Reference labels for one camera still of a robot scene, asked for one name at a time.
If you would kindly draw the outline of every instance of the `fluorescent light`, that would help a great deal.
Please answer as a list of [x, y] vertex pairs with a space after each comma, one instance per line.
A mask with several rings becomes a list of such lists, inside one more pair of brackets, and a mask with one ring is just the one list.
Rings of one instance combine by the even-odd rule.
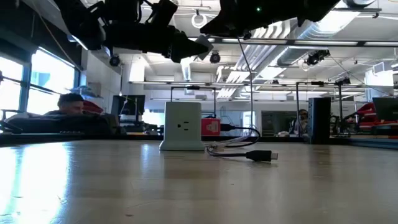
[[322, 95], [322, 94], [326, 94], [328, 92], [325, 91], [298, 91], [299, 94], [317, 94], [317, 95]]
[[152, 85], [165, 85], [167, 82], [130, 82], [131, 84], [152, 84]]
[[277, 86], [282, 86], [282, 84], [253, 84], [253, 86], [271, 86], [271, 87], [277, 87]]
[[210, 6], [178, 6], [178, 9], [181, 10], [191, 10], [191, 9], [202, 9], [202, 10], [210, 10]]
[[[150, 6], [148, 6], [147, 4], [143, 4], [141, 5], [141, 8], [143, 9], [151, 9]], [[210, 11], [211, 7], [210, 6], [178, 6], [179, 10], [192, 10], [192, 9], [201, 9], [201, 10], [207, 10]]]
[[259, 93], [280, 93], [280, 94], [288, 94], [288, 93], [290, 93], [291, 91], [272, 91], [272, 90], [257, 90], [257, 92], [259, 92]]
[[86, 47], [85, 44], [83, 44], [82, 41], [80, 41], [77, 37], [75, 37], [74, 35], [72, 35], [72, 37], [85, 49], [88, 50], [88, 48]]
[[329, 47], [314, 47], [314, 46], [288, 46], [289, 49], [303, 49], [303, 50], [329, 50]]
[[360, 94], [364, 92], [341, 92], [341, 95], [355, 95], [355, 94]]
[[357, 41], [322, 41], [322, 40], [296, 40], [295, 44], [302, 45], [344, 45], [344, 46], [355, 46], [358, 44]]
[[206, 85], [206, 83], [200, 82], [172, 82], [174, 85]]
[[243, 83], [210, 83], [210, 85], [220, 85], [220, 86], [243, 86]]
[[398, 46], [398, 42], [383, 42], [383, 41], [370, 41], [366, 42], [365, 46], [378, 46], [378, 47], [396, 47]]
[[232, 38], [225, 38], [225, 39], [223, 39], [223, 42], [226, 42], [226, 43], [237, 43], [238, 40], [237, 39], [232, 39]]

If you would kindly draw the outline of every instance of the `table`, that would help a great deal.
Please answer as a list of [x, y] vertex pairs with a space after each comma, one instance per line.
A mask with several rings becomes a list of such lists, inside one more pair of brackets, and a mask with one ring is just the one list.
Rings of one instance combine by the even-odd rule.
[[0, 223], [397, 223], [398, 152], [258, 143], [279, 160], [160, 142], [0, 148]]

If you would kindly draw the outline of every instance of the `ceiling light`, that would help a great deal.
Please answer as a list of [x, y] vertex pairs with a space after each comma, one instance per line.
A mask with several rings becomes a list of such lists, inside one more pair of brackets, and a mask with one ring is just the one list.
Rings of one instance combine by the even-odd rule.
[[391, 42], [382, 42], [382, 41], [368, 41], [365, 43], [365, 46], [377, 46], [377, 47], [397, 47], [398, 42], [391, 41]]
[[131, 84], [152, 84], [152, 85], [166, 85], [167, 82], [130, 82]]
[[206, 83], [200, 83], [200, 82], [172, 82], [171, 84], [174, 84], [174, 85], [206, 85]]
[[223, 42], [225, 42], [225, 43], [237, 43], [238, 40], [237, 39], [232, 39], [232, 38], [224, 38]]
[[316, 95], [322, 95], [322, 94], [327, 94], [328, 92], [325, 91], [298, 91], [299, 94], [316, 94]]
[[75, 37], [74, 35], [71, 35], [85, 50], [88, 50], [88, 48], [86, 47], [85, 44], [83, 44], [82, 41], [80, 41], [77, 37]]
[[283, 90], [281, 90], [281, 91], [278, 91], [278, 90], [275, 90], [275, 91], [272, 91], [272, 90], [257, 90], [257, 92], [259, 92], [259, 93], [288, 94], [288, 93], [290, 93], [291, 91], [283, 91]]
[[243, 83], [211, 83], [211, 85], [220, 85], [220, 86], [243, 86]]
[[[148, 6], [147, 4], [142, 4], [141, 8], [143, 9], [152, 9], [150, 6]], [[178, 10], [211, 10], [210, 6], [178, 6]]]
[[295, 44], [299, 45], [344, 45], [355, 46], [357, 41], [330, 41], [330, 40], [296, 40]]

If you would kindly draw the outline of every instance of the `white power outlet box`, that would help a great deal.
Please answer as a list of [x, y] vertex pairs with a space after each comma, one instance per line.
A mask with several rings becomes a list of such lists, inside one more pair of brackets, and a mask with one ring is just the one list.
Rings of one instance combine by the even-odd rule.
[[204, 151], [201, 141], [201, 104], [166, 102], [161, 151]]

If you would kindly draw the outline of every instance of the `black cable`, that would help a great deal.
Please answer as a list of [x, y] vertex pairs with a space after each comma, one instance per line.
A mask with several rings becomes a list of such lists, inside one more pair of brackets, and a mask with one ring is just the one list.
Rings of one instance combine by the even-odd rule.
[[[257, 133], [257, 139], [253, 142], [243, 144], [243, 145], [238, 145], [238, 146], [226, 146], [226, 147], [243, 147], [243, 146], [250, 146], [252, 144], [255, 144], [258, 142], [259, 137], [260, 137], [260, 132], [254, 128], [244, 128], [244, 127], [235, 127], [230, 124], [221, 124], [221, 131], [230, 131], [234, 129], [248, 129], [251, 131], [255, 131]], [[246, 157], [248, 159], [251, 159], [253, 161], [267, 161], [270, 162], [273, 159], [278, 159], [278, 153], [273, 153], [272, 151], [263, 151], [263, 150], [253, 150], [245, 153], [218, 153], [218, 152], [213, 152], [210, 149], [216, 149], [217, 145], [214, 146], [208, 146], [206, 147], [206, 151], [209, 155], [215, 156], [215, 157]]]
[[246, 54], [244, 53], [244, 50], [243, 50], [243, 46], [242, 46], [241, 40], [239, 39], [239, 37], [236, 37], [236, 38], [237, 38], [239, 46], [241, 48], [244, 61], [246, 62], [246, 65], [248, 66], [248, 70], [249, 70], [249, 76], [250, 76], [250, 110], [251, 110], [250, 125], [253, 125], [253, 77], [252, 77], [252, 72], [251, 72], [251, 69], [250, 69], [249, 61], [246, 58]]

